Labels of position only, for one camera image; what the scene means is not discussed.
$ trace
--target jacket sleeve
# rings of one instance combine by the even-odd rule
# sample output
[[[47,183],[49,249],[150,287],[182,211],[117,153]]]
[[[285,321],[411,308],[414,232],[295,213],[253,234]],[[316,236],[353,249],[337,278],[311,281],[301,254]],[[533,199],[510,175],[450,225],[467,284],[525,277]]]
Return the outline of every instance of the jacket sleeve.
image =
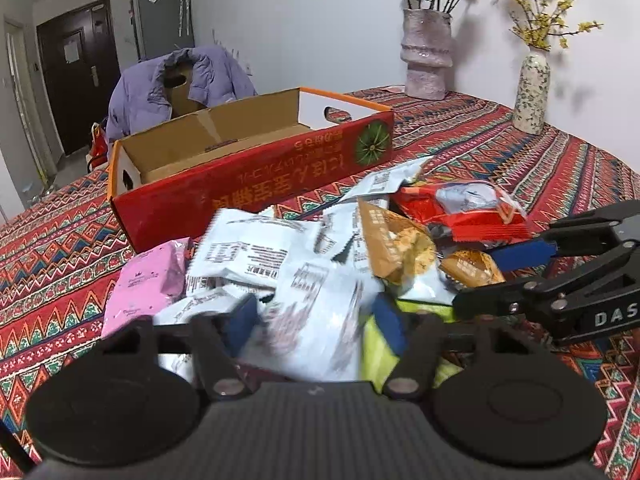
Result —
[[[113,94],[111,94],[111,101],[109,102],[109,119],[107,120],[106,131],[109,160],[111,160],[111,150],[115,141],[128,135],[127,92],[124,78],[121,77],[113,90]]]
[[[226,65],[229,69],[229,77],[231,78],[231,84],[234,87],[236,99],[258,95],[255,91],[254,84],[249,79],[249,76],[244,72],[244,70],[242,70],[240,64],[228,52],[226,52]]]

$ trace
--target table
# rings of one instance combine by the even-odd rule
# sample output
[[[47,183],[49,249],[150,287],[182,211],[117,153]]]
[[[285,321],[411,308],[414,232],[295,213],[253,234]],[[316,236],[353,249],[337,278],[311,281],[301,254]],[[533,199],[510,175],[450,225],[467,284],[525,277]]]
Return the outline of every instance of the table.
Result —
[[[555,218],[640,197],[640,176],[614,156],[551,126],[539,136],[515,130],[505,106],[455,92],[441,102],[382,89],[354,95],[394,108],[394,161],[434,155],[432,176],[489,179],[519,200],[538,230]],[[312,213],[360,176],[278,204],[276,214]],[[94,171],[0,228],[0,408],[32,456],[23,421],[29,392],[99,338],[117,271],[133,256],[106,201],[106,182],[105,171]],[[607,400],[609,422],[594,464],[616,480],[640,478],[632,337],[576,345],[558,357]],[[0,456],[0,480],[16,476],[17,467]]]

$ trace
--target brown snack package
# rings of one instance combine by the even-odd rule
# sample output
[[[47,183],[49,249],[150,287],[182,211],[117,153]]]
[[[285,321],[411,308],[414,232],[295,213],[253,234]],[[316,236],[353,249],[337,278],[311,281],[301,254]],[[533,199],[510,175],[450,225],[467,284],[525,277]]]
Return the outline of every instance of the brown snack package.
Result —
[[[465,286],[484,286],[505,281],[494,259],[481,251],[461,250],[440,262],[447,276]]]
[[[358,208],[374,276],[401,285],[405,276],[434,264],[436,247],[423,226],[364,200],[358,200]]]

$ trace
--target screw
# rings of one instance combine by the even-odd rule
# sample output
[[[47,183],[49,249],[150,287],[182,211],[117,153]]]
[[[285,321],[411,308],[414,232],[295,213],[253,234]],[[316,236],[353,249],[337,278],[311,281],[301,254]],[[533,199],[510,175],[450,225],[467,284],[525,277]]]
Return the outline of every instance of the screw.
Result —
[[[387,386],[395,394],[409,395],[416,392],[420,384],[408,377],[398,377],[391,379]]]
[[[213,386],[213,390],[222,396],[236,396],[244,390],[244,384],[238,379],[220,379]]]
[[[567,305],[568,305],[568,301],[567,300],[555,300],[552,304],[551,304],[551,309],[553,310],[562,310],[564,309]]]

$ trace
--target vase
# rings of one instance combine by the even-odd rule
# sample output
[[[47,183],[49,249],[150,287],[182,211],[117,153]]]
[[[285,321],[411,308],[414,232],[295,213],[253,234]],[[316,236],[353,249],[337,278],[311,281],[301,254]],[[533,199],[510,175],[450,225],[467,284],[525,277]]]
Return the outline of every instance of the vase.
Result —
[[[451,59],[451,16],[429,9],[404,10],[401,59],[407,63],[405,92],[441,101],[447,92],[445,70]]]
[[[526,134],[537,135],[545,126],[546,99],[551,82],[547,52],[531,47],[522,62],[518,96],[513,107],[513,126]]]

